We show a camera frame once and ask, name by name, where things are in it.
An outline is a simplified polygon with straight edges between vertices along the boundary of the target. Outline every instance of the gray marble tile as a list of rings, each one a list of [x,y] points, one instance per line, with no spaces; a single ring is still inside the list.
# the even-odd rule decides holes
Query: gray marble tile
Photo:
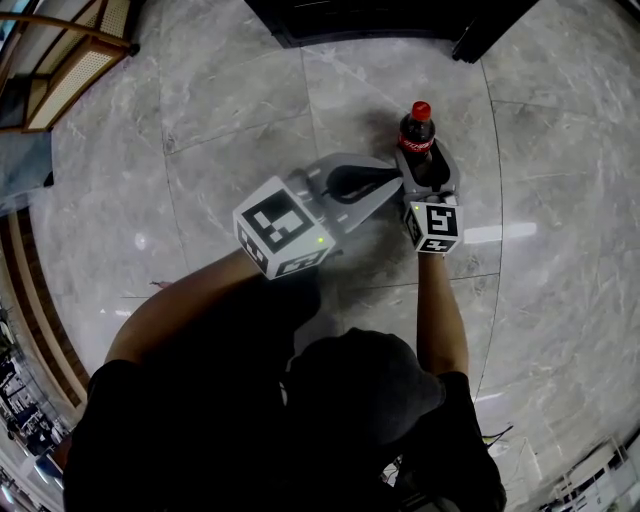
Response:
[[[607,420],[591,403],[588,390],[565,368],[543,378],[531,377],[504,386],[483,384],[475,408],[485,435],[498,434],[513,425],[496,451],[514,447],[522,450],[518,458],[526,467],[521,468],[524,471],[519,476],[505,474],[513,453],[507,453],[500,462],[496,457],[496,462],[504,471],[505,487],[522,479],[524,482],[515,487],[529,495],[570,469],[606,434]]]
[[[271,176],[316,159],[308,115],[225,135],[167,157],[176,218],[190,270],[239,244],[231,213]]]
[[[169,3],[162,33],[168,153],[307,112],[300,50],[279,49],[244,2]]]
[[[569,372],[620,440],[640,415],[640,251],[605,256]]]
[[[89,192],[59,183],[34,198],[31,222],[55,294],[148,297],[151,281],[187,273],[164,174]]]
[[[419,39],[347,41],[303,49],[318,151],[347,151],[393,162],[400,119],[413,101],[431,102],[438,138],[462,172],[470,243],[450,259],[453,277],[499,271],[500,170],[482,68],[451,60],[446,43]],[[383,208],[354,234],[340,263],[354,286],[417,282],[400,215]],[[493,233],[487,239],[486,232]],[[376,240],[385,240],[376,245]],[[378,253],[363,263],[362,252]]]
[[[488,386],[569,362],[601,247],[624,230],[630,211],[616,211],[626,191],[612,195],[629,156],[616,149],[611,123],[548,108],[495,107],[504,240]]]
[[[489,347],[498,276],[452,281],[470,352],[470,385],[475,395]],[[389,286],[340,292],[345,331],[352,327],[395,334],[416,350],[418,287]]]
[[[110,297],[102,292],[52,296],[69,340],[89,375],[103,365],[118,330],[146,300]]]
[[[571,358],[595,278],[602,205],[586,174],[505,183],[501,286],[484,379],[545,375]]]
[[[494,100],[638,118],[640,34],[615,2],[538,2],[482,58]]]
[[[609,124],[603,133],[605,160],[600,176],[604,189],[603,255],[640,248],[638,126]]]
[[[52,293],[149,296],[186,273],[159,109],[160,14],[145,6],[141,52],[101,78],[53,132],[55,185],[31,200]]]
[[[159,87],[157,61],[142,51],[98,81],[53,131],[55,182],[89,191],[165,174]]]
[[[598,173],[605,161],[603,132],[593,117],[513,103],[494,103],[502,181]]]
[[[640,247],[640,148],[637,129],[558,109],[494,104],[503,182],[584,174],[600,208],[590,234],[602,252]]]

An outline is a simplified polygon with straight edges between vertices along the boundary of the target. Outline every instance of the coca-cola bottle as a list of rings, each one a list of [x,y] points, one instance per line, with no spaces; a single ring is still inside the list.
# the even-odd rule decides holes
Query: coca-cola bottle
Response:
[[[431,119],[431,106],[426,101],[416,101],[411,113],[400,122],[398,146],[404,154],[416,183],[423,187],[431,186],[429,150],[435,136],[436,125]]]

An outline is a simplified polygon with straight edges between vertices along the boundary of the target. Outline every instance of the fiducial marker cube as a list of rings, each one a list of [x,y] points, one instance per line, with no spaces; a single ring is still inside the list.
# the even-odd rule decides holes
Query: fiducial marker cube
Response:
[[[462,240],[462,207],[412,201],[404,215],[417,252],[448,254]]]
[[[236,238],[269,279],[319,265],[336,244],[278,177],[238,206],[233,221]]]

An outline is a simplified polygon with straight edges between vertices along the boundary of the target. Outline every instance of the red bottle cap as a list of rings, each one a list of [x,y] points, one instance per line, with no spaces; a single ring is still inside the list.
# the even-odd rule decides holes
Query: red bottle cap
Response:
[[[431,105],[426,101],[416,101],[411,109],[411,117],[416,121],[428,121],[431,119]]]

